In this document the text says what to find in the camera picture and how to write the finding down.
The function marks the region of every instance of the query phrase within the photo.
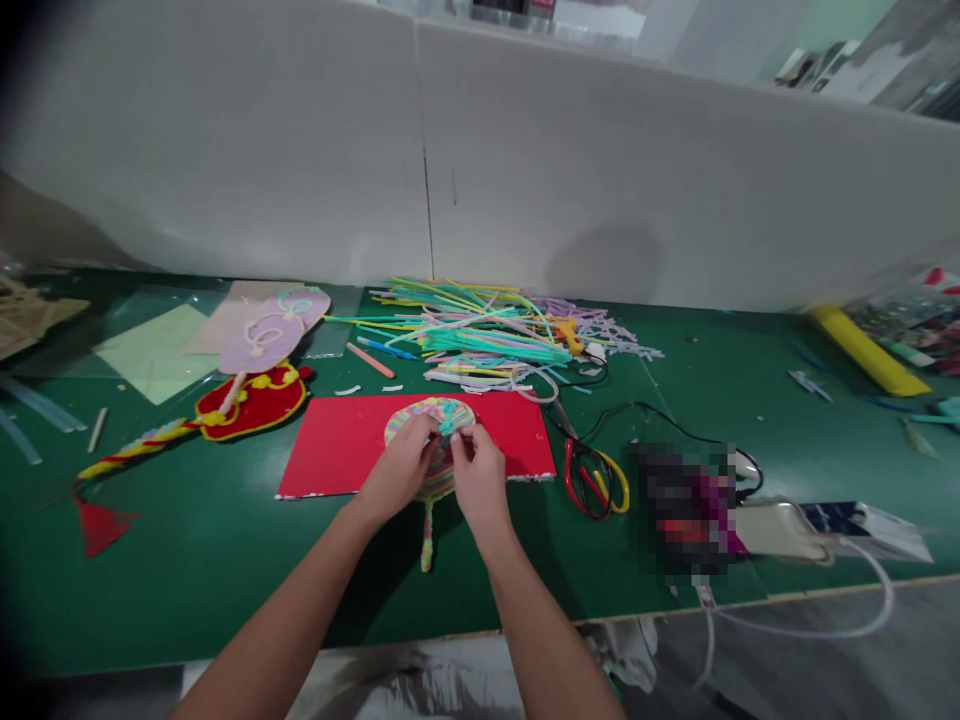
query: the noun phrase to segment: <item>hand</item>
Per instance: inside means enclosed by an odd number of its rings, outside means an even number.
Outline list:
[[[472,456],[468,445],[472,445]],[[450,436],[457,504],[479,545],[511,528],[503,453],[483,425]]]
[[[439,442],[439,431],[437,421],[427,414],[407,420],[377,460],[353,502],[381,525],[403,510],[423,485],[430,456]]]

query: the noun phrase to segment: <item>green table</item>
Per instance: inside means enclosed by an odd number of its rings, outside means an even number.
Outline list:
[[[85,271],[44,280],[53,296],[87,298],[95,317],[112,300],[143,285],[224,291],[222,280]],[[942,461],[907,445],[895,413],[826,382],[829,404],[786,374],[808,369],[787,339],[797,339],[838,371],[859,371],[808,321],[796,316],[724,314],[610,305],[643,344],[666,359],[646,363],[614,356],[611,382],[592,395],[568,392],[575,425],[592,424],[605,407],[632,398],[649,402],[699,435],[734,441],[767,476],[767,492],[797,501],[857,499],[929,528],[949,528],[960,502],[952,471],[960,438],[924,427]],[[361,314],[382,314],[365,297]],[[69,328],[54,328],[49,341]],[[351,355],[308,361],[315,397],[363,386],[379,392],[384,378]],[[428,383],[419,363],[396,361],[407,393],[456,388]],[[155,407],[117,379],[30,381],[92,424],[110,408],[99,448],[111,451],[145,430],[192,412],[212,386]],[[937,383],[940,394],[958,388]],[[15,649],[37,675],[70,675],[209,658],[282,581],[347,498],[279,502],[274,493],[300,425],[287,424],[240,441],[193,438],[100,486],[98,501],[142,512],[133,529],[102,555],[85,559],[70,486],[90,463],[88,433],[64,435],[26,408],[4,401],[44,462],[30,467],[0,436],[3,453],[4,620]],[[551,429],[558,465],[562,444]],[[605,423],[596,445],[628,466],[626,444],[681,441],[666,422],[633,409]],[[593,523],[580,516],[559,483],[511,484],[511,512],[520,539],[550,590],[574,620],[662,613],[696,606],[676,599],[658,578],[636,478],[626,516]],[[330,628],[328,646],[376,644],[496,630],[499,621],[486,573],[450,498],[435,510],[434,570],[419,569],[422,507],[400,513],[374,539]],[[960,572],[951,535],[928,538],[934,565],[890,563],[895,580]],[[733,565],[717,588],[721,603],[873,583],[860,561],[808,568],[777,561]]]

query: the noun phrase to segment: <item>floor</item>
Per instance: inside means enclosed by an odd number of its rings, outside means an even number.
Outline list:
[[[771,625],[839,629],[865,623],[878,603],[879,593],[868,592],[740,612]],[[673,617],[658,623],[656,690],[622,688],[624,705],[631,718],[658,720],[953,718],[960,707],[957,607],[960,582],[903,588],[886,628],[845,642],[780,639],[718,620],[713,678],[697,695],[687,688],[702,668],[703,616]],[[179,668],[44,682],[27,689],[36,709],[27,715],[166,718],[179,687]]]

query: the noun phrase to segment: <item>red cardboard sheet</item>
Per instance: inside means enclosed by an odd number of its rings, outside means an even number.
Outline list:
[[[357,492],[383,452],[390,416],[429,397],[453,398],[473,409],[506,456],[508,480],[556,476],[540,406],[516,393],[316,398],[307,407],[277,499]]]

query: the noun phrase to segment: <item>white partition board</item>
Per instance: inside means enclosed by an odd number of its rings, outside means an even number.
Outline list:
[[[4,108],[7,210],[37,228],[7,241],[203,275],[429,276],[415,55],[411,18],[349,1],[59,3]]]
[[[780,311],[960,236],[960,128],[418,26],[437,277]]]

